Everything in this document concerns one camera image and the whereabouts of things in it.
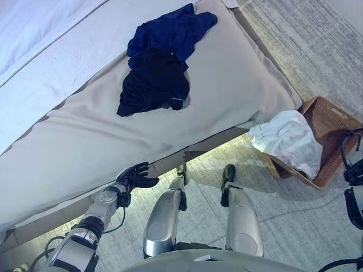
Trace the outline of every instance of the wicker basket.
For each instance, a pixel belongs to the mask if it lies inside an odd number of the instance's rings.
[[[278,158],[265,153],[261,154],[271,174],[275,177],[285,179],[294,175],[306,184],[322,189],[329,183],[335,171],[343,162],[340,153],[343,132],[359,129],[363,126],[363,123],[321,96],[314,97],[305,102],[299,109],[299,112],[305,117],[311,127],[316,141],[323,146],[321,168],[317,177],[314,180],[309,180]],[[355,139],[348,141],[345,146],[346,152],[352,150],[355,145]]]

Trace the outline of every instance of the robot leg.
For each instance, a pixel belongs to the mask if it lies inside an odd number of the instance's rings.
[[[156,202],[143,233],[144,257],[174,250],[178,214],[187,209],[184,192],[186,166],[178,167],[178,176]]]
[[[226,249],[263,256],[263,244],[256,211],[248,195],[233,182],[235,168],[223,173],[221,205],[228,207]]]

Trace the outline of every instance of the white cloth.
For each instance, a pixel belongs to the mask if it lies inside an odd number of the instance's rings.
[[[323,146],[319,144],[303,115],[296,110],[280,112],[271,121],[250,129],[252,145],[304,172],[309,179],[320,170]]]

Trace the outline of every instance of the floor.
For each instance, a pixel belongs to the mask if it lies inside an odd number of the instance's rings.
[[[325,0],[242,2],[242,13],[303,99],[323,95],[363,120],[363,38],[343,17]],[[188,163],[188,210],[179,215],[177,240],[224,246],[227,210],[219,204],[219,188],[224,166],[233,163],[236,182],[259,216],[266,258],[317,271],[331,261],[359,257],[362,233],[347,217],[343,168],[324,190],[294,177],[279,180],[250,141],[245,134]],[[362,152],[351,154],[352,160],[361,156]],[[153,204],[174,177],[171,171],[160,177],[156,187],[133,192],[124,226],[102,237],[96,271],[121,271],[142,259],[143,228]],[[121,218],[120,210],[110,227]],[[3,254],[0,262],[3,267],[14,261],[31,262],[51,237],[63,235],[73,224]],[[350,265],[330,271],[355,270]]]

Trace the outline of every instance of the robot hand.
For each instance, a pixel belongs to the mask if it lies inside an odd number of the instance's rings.
[[[116,183],[124,185],[127,192],[131,192],[136,187],[154,187],[159,182],[159,178],[147,178],[147,170],[149,170],[148,162],[137,164],[120,174],[116,178]]]
[[[98,262],[96,249],[102,234],[107,233],[105,230],[112,215],[119,207],[123,207],[125,212],[134,188],[150,188],[158,183],[158,178],[147,178],[148,165],[144,162],[128,168],[112,186],[95,197],[82,220],[52,252],[44,271],[94,271]]]

